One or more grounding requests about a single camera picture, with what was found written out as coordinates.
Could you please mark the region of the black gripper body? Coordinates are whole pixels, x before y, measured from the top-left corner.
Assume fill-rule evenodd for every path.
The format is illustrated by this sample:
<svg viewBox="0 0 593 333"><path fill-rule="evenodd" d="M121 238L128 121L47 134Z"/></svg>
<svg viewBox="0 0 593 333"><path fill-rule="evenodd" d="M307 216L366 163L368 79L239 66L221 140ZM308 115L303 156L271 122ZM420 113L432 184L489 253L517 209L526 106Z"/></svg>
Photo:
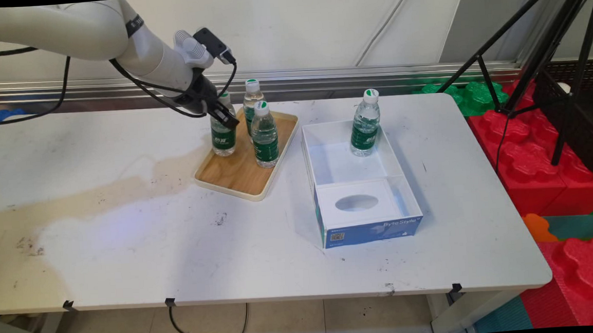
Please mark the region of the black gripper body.
<svg viewBox="0 0 593 333"><path fill-rule="evenodd" d="M218 111L218 97L215 85L203 74L203 69L192 69L192 81L188 89L178 97L174 103L191 117L213 115Z"/></svg>

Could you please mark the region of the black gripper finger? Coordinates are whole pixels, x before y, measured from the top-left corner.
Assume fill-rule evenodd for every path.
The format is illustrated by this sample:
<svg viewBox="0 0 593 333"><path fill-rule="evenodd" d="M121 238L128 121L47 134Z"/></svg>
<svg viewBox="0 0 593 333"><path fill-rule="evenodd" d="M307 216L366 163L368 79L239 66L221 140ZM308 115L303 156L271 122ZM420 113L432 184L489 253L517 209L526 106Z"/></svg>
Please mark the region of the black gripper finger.
<svg viewBox="0 0 593 333"><path fill-rule="evenodd" d="M222 128L226 131L235 130L239 124L234 106L227 100L209 102L208 115L211 116L212 129L216 131L221 131Z"/></svg>

